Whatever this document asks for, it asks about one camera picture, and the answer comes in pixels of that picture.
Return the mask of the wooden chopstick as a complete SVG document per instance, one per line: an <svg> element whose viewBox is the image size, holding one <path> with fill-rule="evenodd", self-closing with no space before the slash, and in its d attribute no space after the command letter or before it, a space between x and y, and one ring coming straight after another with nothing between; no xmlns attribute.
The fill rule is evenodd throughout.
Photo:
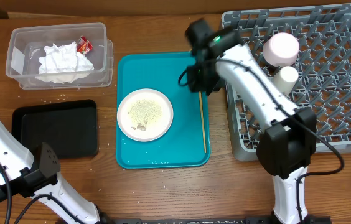
<svg viewBox="0 0 351 224"><path fill-rule="evenodd" d="M207 153L206 137L205 137L205 122L204 122L204 111L203 111L203 102L202 102L202 92L199 92L199 105L200 105L200 117L201 117L201 126L202 126L202 137L204 143L204 153Z"/></svg>

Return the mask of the small pink bowl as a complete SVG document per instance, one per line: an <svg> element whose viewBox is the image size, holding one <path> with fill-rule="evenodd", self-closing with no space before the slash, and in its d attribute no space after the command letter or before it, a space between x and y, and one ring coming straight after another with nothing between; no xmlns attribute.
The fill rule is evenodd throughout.
<svg viewBox="0 0 351 224"><path fill-rule="evenodd" d="M300 45L292 34L280 32L273 35L263 46L266 62L274 67L291 66L297 60Z"/></svg>

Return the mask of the white cup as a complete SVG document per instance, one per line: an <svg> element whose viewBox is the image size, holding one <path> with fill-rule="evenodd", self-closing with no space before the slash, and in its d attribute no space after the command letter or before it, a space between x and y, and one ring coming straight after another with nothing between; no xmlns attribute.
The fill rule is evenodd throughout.
<svg viewBox="0 0 351 224"><path fill-rule="evenodd" d="M286 66L281 68L271 81L282 94L289 95L298 78L298 71L294 67Z"/></svg>

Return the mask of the large white plate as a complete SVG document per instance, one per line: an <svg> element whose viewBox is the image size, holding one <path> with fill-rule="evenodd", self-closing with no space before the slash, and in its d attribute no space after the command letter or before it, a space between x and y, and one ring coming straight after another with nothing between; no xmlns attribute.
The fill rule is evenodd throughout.
<svg viewBox="0 0 351 224"><path fill-rule="evenodd" d="M123 134L132 140L149 142L169 130L174 110L168 97L157 90L135 90L121 100L116 120Z"/></svg>

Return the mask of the red snack wrapper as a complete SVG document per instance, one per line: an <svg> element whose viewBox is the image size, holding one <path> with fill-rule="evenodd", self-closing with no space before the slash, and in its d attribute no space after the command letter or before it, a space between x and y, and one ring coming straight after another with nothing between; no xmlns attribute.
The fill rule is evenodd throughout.
<svg viewBox="0 0 351 224"><path fill-rule="evenodd" d="M92 43L84 36L81 36L77 42L77 52L85 55L93 49Z"/></svg>

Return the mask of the white napkin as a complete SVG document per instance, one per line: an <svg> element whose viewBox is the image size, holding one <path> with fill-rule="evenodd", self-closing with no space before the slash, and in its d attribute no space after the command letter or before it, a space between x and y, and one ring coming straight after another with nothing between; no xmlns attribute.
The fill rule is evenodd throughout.
<svg viewBox="0 0 351 224"><path fill-rule="evenodd" d="M94 65L80 52L76 42L68 45L45 46L45 57L39 57L39 76L36 79L52 83L72 83L88 76L86 71L94 70Z"/></svg>

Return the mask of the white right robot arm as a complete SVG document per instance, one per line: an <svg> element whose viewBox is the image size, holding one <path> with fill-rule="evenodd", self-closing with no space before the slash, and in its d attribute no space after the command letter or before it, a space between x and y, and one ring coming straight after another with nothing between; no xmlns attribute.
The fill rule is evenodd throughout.
<svg viewBox="0 0 351 224"><path fill-rule="evenodd" d="M188 26L185 36L195 64L179 78L190 91L207 95L225 81L241 96L261 129L256 156L273 177L273 218L278 223L304 223L304 178L316 151L314 112L298 108L274 86L232 28L215 32L199 19Z"/></svg>

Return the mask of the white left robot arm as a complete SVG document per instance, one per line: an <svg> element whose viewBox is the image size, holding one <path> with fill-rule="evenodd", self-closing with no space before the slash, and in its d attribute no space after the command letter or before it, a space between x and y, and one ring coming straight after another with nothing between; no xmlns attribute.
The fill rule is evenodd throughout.
<svg viewBox="0 0 351 224"><path fill-rule="evenodd" d="M94 203L84 199L61 175L54 150L42 143L24 147L0 121L0 202L12 207L12 196L30 197L49 207L66 223L112 223Z"/></svg>

